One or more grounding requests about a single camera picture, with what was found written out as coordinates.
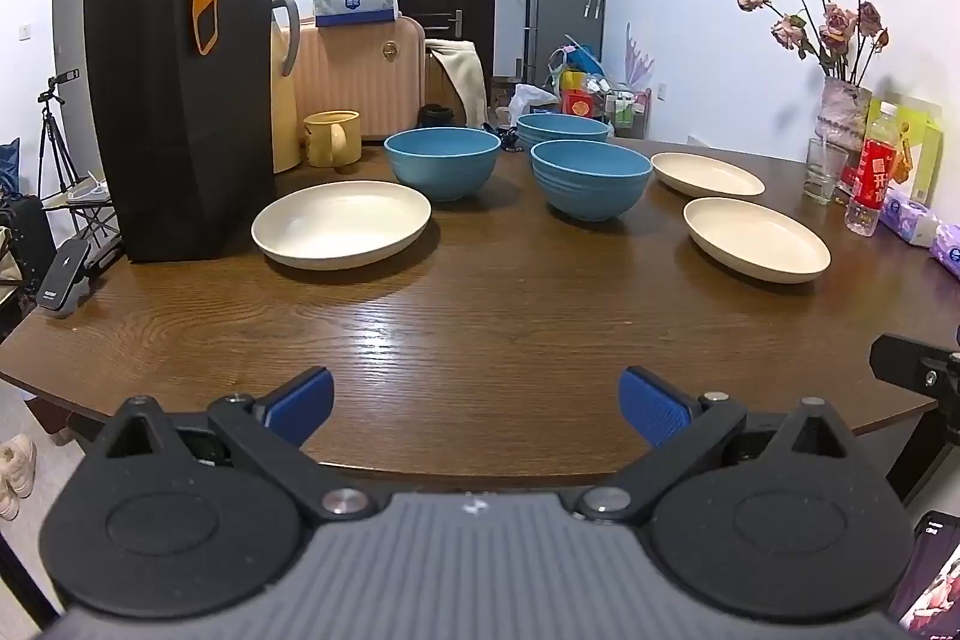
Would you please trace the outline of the cream plate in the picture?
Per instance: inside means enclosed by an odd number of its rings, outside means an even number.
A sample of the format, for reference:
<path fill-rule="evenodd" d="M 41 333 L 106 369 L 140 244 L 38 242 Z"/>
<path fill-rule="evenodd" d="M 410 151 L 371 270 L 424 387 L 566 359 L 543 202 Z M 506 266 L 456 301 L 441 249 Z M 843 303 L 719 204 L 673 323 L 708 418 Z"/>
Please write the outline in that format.
<path fill-rule="evenodd" d="M 361 268 L 390 259 L 421 236 L 430 200 L 405 185 L 343 181 L 278 198 L 251 226 L 267 259 L 306 271 Z"/>
<path fill-rule="evenodd" d="M 697 198 L 686 203 L 683 220 L 706 255 L 754 280 L 810 283 L 832 264 L 832 253 L 815 232 L 757 203 Z"/>
<path fill-rule="evenodd" d="M 687 197 L 752 198 L 766 190 L 752 172 L 690 152 L 658 152 L 651 164 L 661 184 Z"/>

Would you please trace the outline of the blue bowl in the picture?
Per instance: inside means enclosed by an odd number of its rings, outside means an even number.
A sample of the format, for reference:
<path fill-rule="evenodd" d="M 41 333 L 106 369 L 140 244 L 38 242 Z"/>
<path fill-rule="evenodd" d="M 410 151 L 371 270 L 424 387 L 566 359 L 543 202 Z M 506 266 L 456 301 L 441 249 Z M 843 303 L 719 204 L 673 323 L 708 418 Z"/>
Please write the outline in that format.
<path fill-rule="evenodd" d="M 641 152 L 589 140 L 537 143 L 529 161 L 551 208 L 581 223 L 603 223 L 630 211 L 652 174 Z"/>
<path fill-rule="evenodd" d="M 610 127 L 601 120 L 586 119 L 579 115 L 537 112 L 521 115 L 516 122 L 516 133 L 524 148 L 532 148 L 551 140 L 605 142 L 610 135 Z"/>
<path fill-rule="evenodd" d="M 384 142 L 394 177 L 432 202 L 475 195 L 493 174 L 501 142 L 480 128 L 428 127 L 399 131 Z"/>

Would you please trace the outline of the purple tissue pack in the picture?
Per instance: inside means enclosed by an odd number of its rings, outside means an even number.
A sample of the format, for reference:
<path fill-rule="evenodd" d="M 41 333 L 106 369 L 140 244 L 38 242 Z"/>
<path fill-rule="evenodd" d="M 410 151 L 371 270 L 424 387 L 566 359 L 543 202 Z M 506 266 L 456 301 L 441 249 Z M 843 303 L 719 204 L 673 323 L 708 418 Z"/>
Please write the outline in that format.
<path fill-rule="evenodd" d="M 911 247 L 929 248 L 939 221 L 923 203 L 913 202 L 900 190 L 889 190 L 880 209 L 880 222 Z"/>

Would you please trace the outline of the red label water bottle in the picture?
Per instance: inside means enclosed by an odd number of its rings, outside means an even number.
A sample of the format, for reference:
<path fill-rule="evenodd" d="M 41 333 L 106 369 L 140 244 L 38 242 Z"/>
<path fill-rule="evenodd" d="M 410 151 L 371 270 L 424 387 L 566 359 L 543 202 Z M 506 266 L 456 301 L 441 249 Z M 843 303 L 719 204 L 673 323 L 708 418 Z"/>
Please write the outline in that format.
<path fill-rule="evenodd" d="M 872 237 L 875 234 L 895 169 L 898 142 L 900 130 L 896 123 L 896 105 L 880 103 L 877 117 L 869 124 L 864 136 L 853 193 L 844 213 L 844 224 L 858 236 Z"/>

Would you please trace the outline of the clear drinking glass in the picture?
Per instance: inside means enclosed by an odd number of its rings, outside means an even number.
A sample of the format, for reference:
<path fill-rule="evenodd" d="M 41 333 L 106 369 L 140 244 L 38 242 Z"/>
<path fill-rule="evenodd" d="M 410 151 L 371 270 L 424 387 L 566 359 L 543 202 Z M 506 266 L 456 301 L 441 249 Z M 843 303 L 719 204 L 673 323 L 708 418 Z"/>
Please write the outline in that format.
<path fill-rule="evenodd" d="M 848 161 L 848 152 L 820 136 L 807 142 L 805 156 L 804 195 L 819 205 L 833 200 L 836 184 Z"/>

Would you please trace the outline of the green snack box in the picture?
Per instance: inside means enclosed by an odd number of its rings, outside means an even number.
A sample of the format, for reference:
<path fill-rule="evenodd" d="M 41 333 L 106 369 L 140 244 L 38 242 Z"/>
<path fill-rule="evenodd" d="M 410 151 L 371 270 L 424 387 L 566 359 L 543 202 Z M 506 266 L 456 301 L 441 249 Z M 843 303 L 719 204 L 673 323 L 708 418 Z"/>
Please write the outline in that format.
<path fill-rule="evenodd" d="M 866 131 L 877 117 L 878 104 L 880 101 L 872 99 Z M 929 206 L 939 170 L 944 133 L 929 110 L 913 103 L 895 105 L 900 142 L 896 148 L 895 169 L 887 188 L 903 191 L 913 202 Z"/>

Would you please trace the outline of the black phone stand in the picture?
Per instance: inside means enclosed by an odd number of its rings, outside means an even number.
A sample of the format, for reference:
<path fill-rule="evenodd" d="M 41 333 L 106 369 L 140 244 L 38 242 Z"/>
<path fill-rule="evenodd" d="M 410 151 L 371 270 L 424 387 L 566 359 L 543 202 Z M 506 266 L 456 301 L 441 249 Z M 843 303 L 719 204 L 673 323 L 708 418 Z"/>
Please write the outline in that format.
<path fill-rule="evenodd" d="M 57 250 L 37 291 L 37 307 L 47 315 L 65 317 L 86 301 L 98 286 L 99 278 L 122 257 L 121 234 L 94 248 L 85 237 L 76 236 Z"/>

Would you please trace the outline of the pink flower vase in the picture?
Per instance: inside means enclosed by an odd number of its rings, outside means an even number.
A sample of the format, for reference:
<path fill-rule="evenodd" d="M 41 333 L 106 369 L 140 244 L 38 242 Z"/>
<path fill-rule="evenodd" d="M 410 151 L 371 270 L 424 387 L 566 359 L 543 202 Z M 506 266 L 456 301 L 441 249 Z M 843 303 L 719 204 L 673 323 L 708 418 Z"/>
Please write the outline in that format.
<path fill-rule="evenodd" d="M 859 154 L 866 135 L 872 92 L 848 81 L 827 78 L 815 119 L 815 135 L 850 154 Z"/>

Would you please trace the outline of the yellow mug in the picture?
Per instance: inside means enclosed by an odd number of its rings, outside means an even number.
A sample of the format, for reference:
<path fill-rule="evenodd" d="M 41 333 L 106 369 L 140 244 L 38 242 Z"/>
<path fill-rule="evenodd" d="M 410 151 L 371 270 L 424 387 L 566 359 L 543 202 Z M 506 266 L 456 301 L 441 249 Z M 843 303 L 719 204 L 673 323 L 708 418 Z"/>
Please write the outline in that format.
<path fill-rule="evenodd" d="M 327 110 L 304 122 L 306 159 L 316 169 L 340 169 L 361 159 L 361 115 L 354 110 Z"/>

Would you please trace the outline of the red gift box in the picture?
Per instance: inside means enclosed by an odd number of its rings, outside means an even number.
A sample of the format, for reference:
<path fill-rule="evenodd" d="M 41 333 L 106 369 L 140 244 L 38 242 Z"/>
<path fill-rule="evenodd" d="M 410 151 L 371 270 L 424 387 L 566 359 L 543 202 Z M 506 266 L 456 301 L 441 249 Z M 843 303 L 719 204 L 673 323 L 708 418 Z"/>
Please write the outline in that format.
<path fill-rule="evenodd" d="M 562 109 L 568 115 L 592 119 L 594 117 L 594 99 L 589 92 L 582 89 L 563 89 Z"/>

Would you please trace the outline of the black cylinder cup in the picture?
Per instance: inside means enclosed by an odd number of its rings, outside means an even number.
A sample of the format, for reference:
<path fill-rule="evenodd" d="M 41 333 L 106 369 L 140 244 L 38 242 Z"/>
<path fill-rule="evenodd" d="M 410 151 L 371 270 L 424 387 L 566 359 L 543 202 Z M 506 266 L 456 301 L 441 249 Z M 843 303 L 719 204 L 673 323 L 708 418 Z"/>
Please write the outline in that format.
<path fill-rule="evenodd" d="M 416 114 L 418 128 L 452 127 L 454 124 L 454 110 L 441 104 L 425 104 Z"/>

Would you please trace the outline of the white plastic bag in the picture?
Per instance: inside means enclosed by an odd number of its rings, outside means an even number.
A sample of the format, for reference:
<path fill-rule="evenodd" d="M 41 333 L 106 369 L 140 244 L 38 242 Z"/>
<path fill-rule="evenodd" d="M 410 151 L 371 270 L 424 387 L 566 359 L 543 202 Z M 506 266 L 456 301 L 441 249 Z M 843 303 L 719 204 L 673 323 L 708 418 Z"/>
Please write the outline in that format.
<path fill-rule="evenodd" d="M 514 88 L 511 99 L 508 104 L 508 117 L 511 125 L 516 125 L 517 120 L 523 115 L 534 112 L 539 107 L 555 107 L 558 104 L 558 97 L 551 91 L 537 88 L 537 86 L 519 83 Z"/>

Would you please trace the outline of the pink suitcase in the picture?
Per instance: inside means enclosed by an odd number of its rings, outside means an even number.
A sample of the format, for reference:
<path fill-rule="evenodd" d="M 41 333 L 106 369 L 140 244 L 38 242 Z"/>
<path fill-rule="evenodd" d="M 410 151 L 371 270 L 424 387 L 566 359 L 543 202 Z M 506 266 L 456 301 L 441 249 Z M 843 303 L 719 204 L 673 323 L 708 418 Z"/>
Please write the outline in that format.
<path fill-rule="evenodd" d="M 365 142 L 415 128 L 426 63 L 425 31 L 408 16 L 374 25 L 302 25 L 291 73 L 299 120 L 353 110 Z"/>

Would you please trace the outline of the black paper shopping bag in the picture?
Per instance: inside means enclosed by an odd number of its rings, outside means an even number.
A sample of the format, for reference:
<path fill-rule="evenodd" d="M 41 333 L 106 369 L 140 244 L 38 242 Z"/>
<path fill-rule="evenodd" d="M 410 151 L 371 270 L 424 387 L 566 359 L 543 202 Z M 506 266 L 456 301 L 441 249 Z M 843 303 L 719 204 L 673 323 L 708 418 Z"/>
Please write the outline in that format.
<path fill-rule="evenodd" d="M 128 259 L 216 259 L 275 197 L 272 0 L 83 0 L 82 12 Z"/>

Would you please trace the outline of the wooden chair with cloth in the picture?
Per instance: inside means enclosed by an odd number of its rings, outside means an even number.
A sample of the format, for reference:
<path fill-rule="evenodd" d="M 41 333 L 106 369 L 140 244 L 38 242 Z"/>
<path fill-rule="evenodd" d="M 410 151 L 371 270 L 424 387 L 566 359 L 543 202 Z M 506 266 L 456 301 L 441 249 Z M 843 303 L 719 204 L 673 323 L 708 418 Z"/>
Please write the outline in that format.
<path fill-rule="evenodd" d="M 425 52 L 425 103 L 451 109 L 456 125 L 480 128 L 487 121 L 488 96 L 475 46 L 427 39 Z"/>

